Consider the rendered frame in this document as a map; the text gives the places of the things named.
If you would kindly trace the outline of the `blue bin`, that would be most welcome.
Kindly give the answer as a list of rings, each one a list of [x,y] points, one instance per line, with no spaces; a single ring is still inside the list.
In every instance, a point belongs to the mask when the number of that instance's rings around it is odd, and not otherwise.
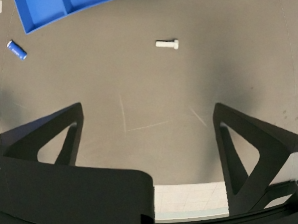
[[[85,7],[101,4],[102,1],[110,0],[15,0],[15,4],[27,35]]]

